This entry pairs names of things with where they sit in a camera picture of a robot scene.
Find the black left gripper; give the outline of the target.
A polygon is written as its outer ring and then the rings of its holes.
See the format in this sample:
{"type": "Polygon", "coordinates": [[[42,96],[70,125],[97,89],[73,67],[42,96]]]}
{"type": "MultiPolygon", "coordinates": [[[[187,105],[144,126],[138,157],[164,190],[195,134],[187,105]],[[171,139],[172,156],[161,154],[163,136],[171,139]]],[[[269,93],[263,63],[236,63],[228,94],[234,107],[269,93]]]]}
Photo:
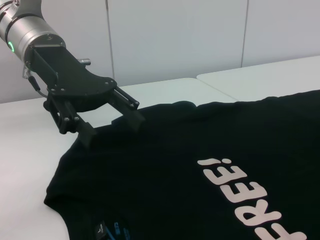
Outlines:
{"type": "Polygon", "coordinates": [[[30,68],[47,86],[48,96],[43,107],[50,112],[59,133],[78,133],[79,141],[86,148],[91,147],[97,132],[78,113],[109,103],[133,130],[138,131],[145,121],[138,111],[137,100],[112,78],[88,71],[65,47],[33,47],[30,68]]]}

